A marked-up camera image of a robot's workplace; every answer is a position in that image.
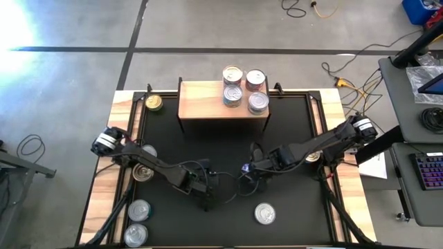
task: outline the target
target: purple backlit keyboard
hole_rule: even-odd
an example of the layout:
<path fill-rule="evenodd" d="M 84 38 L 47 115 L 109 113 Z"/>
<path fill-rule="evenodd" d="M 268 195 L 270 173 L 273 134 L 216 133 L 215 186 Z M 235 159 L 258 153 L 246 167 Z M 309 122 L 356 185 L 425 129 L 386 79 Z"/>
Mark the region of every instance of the purple backlit keyboard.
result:
<path fill-rule="evenodd" d="M 410 158 L 423 190 L 443 190 L 443 156 L 411 154 Z"/>

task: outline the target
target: tin can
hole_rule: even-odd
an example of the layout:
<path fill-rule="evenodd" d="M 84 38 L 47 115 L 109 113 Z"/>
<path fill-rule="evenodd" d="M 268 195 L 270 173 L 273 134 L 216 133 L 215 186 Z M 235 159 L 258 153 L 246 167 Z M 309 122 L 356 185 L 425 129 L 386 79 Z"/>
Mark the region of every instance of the tin can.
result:
<path fill-rule="evenodd" d="M 142 246 L 147 241 L 147 228 L 141 224 L 132 224 L 125 231 L 125 243 L 130 248 Z"/>
<path fill-rule="evenodd" d="M 240 86 L 242 78 L 243 71 L 238 66 L 227 66 L 223 69 L 223 83 L 225 86 Z"/>
<path fill-rule="evenodd" d="M 253 69 L 246 74 L 246 89 L 248 91 L 259 91 L 264 85 L 266 76 L 258 69 Z"/>
<path fill-rule="evenodd" d="M 238 107 L 242 103 L 243 91 L 239 86 L 227 86 L 223 91 L 223 103 L 227 107 Z"/>
<path fill-rule="evenodd" d="M 314 163 L 320 159 L 321 151 L 314 152 L 306 157 L 306 163 Z"/>
<path fill-rule="evenodd" d="M 254 115 L 261 115 L 266 111 L 269 104 L 269 97 L 262 93 L 253 93 L 248 99 L 248 110 Z"/>
<path fill-rule="evenodd" d="M 163 106 L 163 101 L 159 95 L 150 95 L 145 101 L 146 107 L 150 111 L 158 111 Z"/>
<path fill-rule="evenodd" d="M 149 181 L 154 177 L 154 170 L 144 165 L 137 164 L 132 169 L 132 177 L 134 177 L 134 180 L 138 182 Z"/>
<path fill-rule="evenodd" d="M 127 215 L 132 221 L 144 221 L 151 214 L 151 205 L 145 200 L 135 200 L 127 209 Z"/>
<path fill-rule="evenodd" d="M 255 208 L 254 216 L 260 224 L 269 225 L 275 221 L 274 207 L 269 203 L 261 203 Z"/>
<path fill-rule="evenodd" d="M 155 148 L 152 145 L 143 145 L 141 148 L 147 153 L 157 157 L 157 150 L 155 150 Z"/>

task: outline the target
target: gold can lid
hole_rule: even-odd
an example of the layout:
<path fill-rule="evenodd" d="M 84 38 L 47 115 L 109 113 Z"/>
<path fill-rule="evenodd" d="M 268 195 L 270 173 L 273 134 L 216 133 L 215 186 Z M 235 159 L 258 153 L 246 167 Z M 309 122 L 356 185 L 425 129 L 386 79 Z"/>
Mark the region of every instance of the gold can lid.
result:
<path fill-rule="evenodd" d="M 161 97 L 159 95 L 150 95 L 146 99 L 146 107 L 149 109 L 158 108 L 161 105 Z"/>
<path fill-rule="evenodd" d="M 317 152 L 310 154 L 308 157 L 306 157 L 306 161 L 308 161 L 310 163 L 316 162 L 318 159 L 320 159 L 321 152 L 322 151 L 317 151 Z"/>

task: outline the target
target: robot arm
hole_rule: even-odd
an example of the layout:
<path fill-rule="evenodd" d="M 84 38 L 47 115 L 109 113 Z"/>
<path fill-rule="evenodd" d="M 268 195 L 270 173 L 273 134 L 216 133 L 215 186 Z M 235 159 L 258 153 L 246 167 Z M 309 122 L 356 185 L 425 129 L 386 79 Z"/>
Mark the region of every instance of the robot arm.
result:
<path fill-rule="evenodd" d="M 372 142 L 376 136 L 377 131 L 369 118 L 357 114 L 350 116 L 336 128 L 307 142 L 281 145 L 271 150 L 266 157 L 258 156 L 250 164 L 243 166 L 242 174 L 252 185 L 266 184 L 267 179 L 291 172 L 303 165 L 306 157 L 312 153 L 323 151 L 326 163 L 334 164 L 343 158 L 344 151 L 356 145 L 363 146 Z"/>
<path fill-rule="evenodd" d="M 201 204 L 207 211 L 213 202 L 214 180 L 209 181 L 209 166 L 204 161 L 190 161 L 199 165 L 191 169 L 184 164 L 169 165 L 141 148 L 140 145 L 128 139 L 126 131 L 117 127 L 107 127 L 93 142 L 91 151 L 98 156 L 112 157 L 113 161 L 122 167 L 133 167 L 142 164 L 162 175 L 175 189 L 187 195 L 201 199 Z"/>

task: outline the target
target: blue container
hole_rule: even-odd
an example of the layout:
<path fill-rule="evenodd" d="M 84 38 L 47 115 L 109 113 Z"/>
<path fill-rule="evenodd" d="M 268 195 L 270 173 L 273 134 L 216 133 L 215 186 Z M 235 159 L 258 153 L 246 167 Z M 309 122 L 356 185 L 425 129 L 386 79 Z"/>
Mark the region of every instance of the blue container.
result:
<path fill-rule="evenodd" d="M 437 11 L 437 9 L 426 9 L 423 0 L 403 0 L 402 4 L 409 21 L 415 25 L 424 25 Z"/>

